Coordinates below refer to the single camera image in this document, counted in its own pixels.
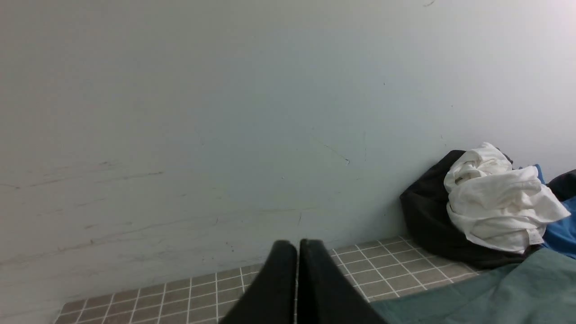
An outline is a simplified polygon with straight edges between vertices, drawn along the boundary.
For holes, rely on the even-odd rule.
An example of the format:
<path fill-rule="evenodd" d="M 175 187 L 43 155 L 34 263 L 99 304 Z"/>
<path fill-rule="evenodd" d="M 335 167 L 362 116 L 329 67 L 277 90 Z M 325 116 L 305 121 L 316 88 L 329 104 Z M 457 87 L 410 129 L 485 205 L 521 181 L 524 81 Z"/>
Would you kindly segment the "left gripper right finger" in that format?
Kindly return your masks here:
<path fill-rule="evenodd" d="M 300 241 L 299 324 L 384 324 L 344 277 L 321 240 Z"/>

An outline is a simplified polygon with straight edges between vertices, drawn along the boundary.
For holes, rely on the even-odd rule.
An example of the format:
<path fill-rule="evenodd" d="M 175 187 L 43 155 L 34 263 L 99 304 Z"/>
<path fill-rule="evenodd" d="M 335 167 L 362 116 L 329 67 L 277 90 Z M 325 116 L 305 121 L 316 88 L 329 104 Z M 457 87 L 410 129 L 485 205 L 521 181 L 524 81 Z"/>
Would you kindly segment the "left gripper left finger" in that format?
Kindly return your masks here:
<path fill-rule="evenodd" d="M 292 324 L 296 301 L 297 251 L 275 241 L 265 264 L 221 324 Z"/>

